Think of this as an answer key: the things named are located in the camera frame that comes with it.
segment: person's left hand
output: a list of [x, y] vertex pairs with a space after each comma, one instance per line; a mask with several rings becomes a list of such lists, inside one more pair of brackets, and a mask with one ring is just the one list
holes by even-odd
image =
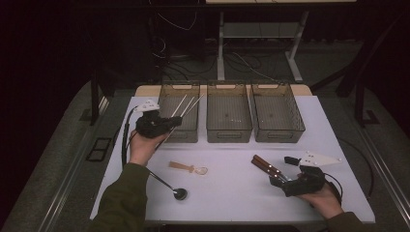
[[133, 130], [130, 137], [129, 162], [146, 166], [148, 160], [154, 155], [157, 144], [165, 140], [167, 136], [168, 133], [165, 133], [155, 138], [147, 138]]

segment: person's right hand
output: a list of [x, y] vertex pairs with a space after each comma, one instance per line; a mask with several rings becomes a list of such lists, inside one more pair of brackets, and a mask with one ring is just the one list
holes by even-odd
[[167, 137], [168, 133], [147, 138], [133, 130], [130, 137], [130, 162], [146, 166], [148, 160], [154, 155], [156, 146]]
[[315, 193], [303, 194], [298, 197], [309, 202], [325, 219], [344, 213], [328, 184], [325, 184], [321, 190]]

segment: white table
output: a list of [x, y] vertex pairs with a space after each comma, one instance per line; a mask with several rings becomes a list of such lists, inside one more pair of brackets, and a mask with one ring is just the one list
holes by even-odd
[[[256, 143], [253, 134], [249, 143], [210, 144], [206, 141], [206, 98], [203, 98], [199, 105], [199, 141], [192, 144], [163, 144], [148, 165], [171, 186], [184, 188], [189, 195], [185, 200], [178, 201], [171, 189], [150, 177], [147, 184], [147, 222], [278, 224], [322, 220], [308, 203], [297, 197], [286, 197], [280, 188], [271, 186], [268, 176], [250, 163], [252, 156], [257, 154], [289, 177], [296, 177], [299, 168], [285, 164], [283, 157], [301, 158], [306, 151], [312, 151], [343, 160], [340, 164], [323, 166], [322, 170], [341, 182], [344, 210], [355, 212], [363, 222], [374, 223], [373, 211], [345, 160], [318, 98], [295, 98], [306, 126], [297, 144]], [[134, 97], [129, 111], [147, 99], [157, 101], [158, 97]], [[131, 122], [139, 116], [134, 113]], [[122, 136], [119, 136], [91, 218], [98, 211], [103, 191], [121, 173], [121, 140]], [[171, 160], [206, 166], [209, 171], [205, 176], [199, 176], [170, 168], [168, 163]]]

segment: plastic storage bin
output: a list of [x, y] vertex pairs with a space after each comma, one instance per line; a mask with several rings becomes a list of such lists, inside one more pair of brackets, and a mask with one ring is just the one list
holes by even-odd
[[245, 81], [208, 81], [206, 127], [210, 143], [249, 142], [252, 122]]
[[[174, 116], [181, 115], [192, 98], [191, 104], [199, 98], [199, 91], [199, 81], [163, 81], [159, 98], [161, 117], [171, 117], [178, 104], [186, 96]], [[171, 133], [166, 142], [195, 143], [198, 141], [198, 106], [199, 103], [183, 118], [182, 125]]]
[[297, 143], [305, 131], [288, 83], [254, 81], [250, 88], [256, 142]]

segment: green sleeve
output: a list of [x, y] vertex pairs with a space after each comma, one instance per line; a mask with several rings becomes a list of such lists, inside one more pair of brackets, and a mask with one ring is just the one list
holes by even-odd
[[370, 232], [371, 225], [363, 224], [354, 213], [347, 212], [327, 220], [328, 229], [332, 232]]
[[149, 174], [146, 167], [126, 164], [120, 178], [103, 193], [88, 231], [143, 231]]

